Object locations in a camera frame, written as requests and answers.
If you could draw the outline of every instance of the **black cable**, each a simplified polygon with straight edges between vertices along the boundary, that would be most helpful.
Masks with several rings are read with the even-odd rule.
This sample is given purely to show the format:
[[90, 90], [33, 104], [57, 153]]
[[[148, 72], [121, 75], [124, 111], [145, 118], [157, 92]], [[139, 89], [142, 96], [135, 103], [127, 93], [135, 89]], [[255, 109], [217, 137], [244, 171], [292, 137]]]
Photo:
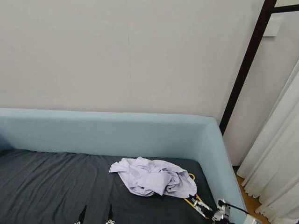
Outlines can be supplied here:
[[224, 203], [222, 200], [219, 200], [219, 201], [218, 201], [218, 205], [219, 205], [220, 207], [222, 207], [223, 205], [227, 205], [227, 206], [229, 206], [229, 207], [232, 207], [232, 208], [238, 209], [238, 210], [240, 210], [240, 211], [242, 211], [242, 212], [245, 212], [246, 214], [249, 214], [247, 211], [245, 211], [245, 210], [243, 210], [243, 209], [240, 209], [240, 208], [238, 208], [237, 206], [234, 206], [234, 205], [232, 205], [232, 204]]
[[245, 210], [243, 210], [243, 209], [240, 209], [240, 208], [238, 208], [237, 206], [234, 206], [234, 205], [232, 205], [232, 204], [225, 203], [225, 205], [227, 205], [227, 206], [229, 206], [229, 207], [232, 207], [232, 208], [235, 208], [235, 209], [238, 209], [238, 210], [240, 210], [240, 211], [242, 211], [242, 212], [245, 212], [246, 214], [249, 214], [247, 211], [245, 211]]

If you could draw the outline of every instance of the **wooden floor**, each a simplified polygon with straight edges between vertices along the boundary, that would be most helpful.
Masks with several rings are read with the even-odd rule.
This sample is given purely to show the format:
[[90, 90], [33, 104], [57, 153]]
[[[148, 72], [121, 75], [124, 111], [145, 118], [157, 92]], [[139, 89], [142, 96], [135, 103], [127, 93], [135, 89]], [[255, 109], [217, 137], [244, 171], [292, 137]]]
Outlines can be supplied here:
[[246, 204], [247, 212], [252, 215], [253, 217], [256, 217], [257, 219], [261, 220], [263, 224], [269, 224], [267, 218], [261, 214], [256, 214], [254, 211], [261, 205], [259, 201], [253, 197], [249, 197], [248, 194], [245, 193], [244, 188], [241, 186], [241, 183], [243, 182], [243, 178], [237, 176], [237, 181], [239, 184], [239, 187], [242, 192], [242, 196], [244, 199], [244, 202]]

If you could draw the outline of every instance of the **bed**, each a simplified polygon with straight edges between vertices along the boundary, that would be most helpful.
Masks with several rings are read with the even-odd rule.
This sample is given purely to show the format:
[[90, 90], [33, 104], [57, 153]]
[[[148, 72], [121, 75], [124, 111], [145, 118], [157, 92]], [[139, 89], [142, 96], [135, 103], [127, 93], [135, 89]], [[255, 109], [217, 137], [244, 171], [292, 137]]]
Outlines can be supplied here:
[[[170, 161], [196, 176], [215, 208], [244, 203], [217, 122], [175, 114], [0, 109], [0, 223], [209, 223], [184, 200], [132, 195], [110, 165], [123, 157]], [[245, 215], [231, 211], [230, 221]]]

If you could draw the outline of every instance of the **light switch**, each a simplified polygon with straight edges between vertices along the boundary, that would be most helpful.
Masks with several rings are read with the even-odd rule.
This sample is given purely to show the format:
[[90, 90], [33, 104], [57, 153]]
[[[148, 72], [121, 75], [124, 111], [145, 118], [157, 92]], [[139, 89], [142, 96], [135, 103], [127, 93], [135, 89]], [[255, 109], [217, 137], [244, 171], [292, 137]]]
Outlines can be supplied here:
[[282, 16], [271, 16], [263, 36], [277, 36], [282, 21]]

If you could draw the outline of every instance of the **white wall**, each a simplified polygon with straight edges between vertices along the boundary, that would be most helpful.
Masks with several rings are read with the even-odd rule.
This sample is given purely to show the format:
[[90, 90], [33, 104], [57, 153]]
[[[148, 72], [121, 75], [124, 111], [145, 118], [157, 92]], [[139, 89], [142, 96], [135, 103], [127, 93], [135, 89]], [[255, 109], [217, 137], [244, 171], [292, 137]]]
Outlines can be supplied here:
[[[299, 0], [281, 0], [277, 6], [287, 4]], [[275, 16], [284, 18], [278, 35], [263, 38], [224, 134], [234, 165], [250, 150], [299, 59], [299, 12]]]
[[0, 107], [220, 120], [262, 0], [2, 0]]

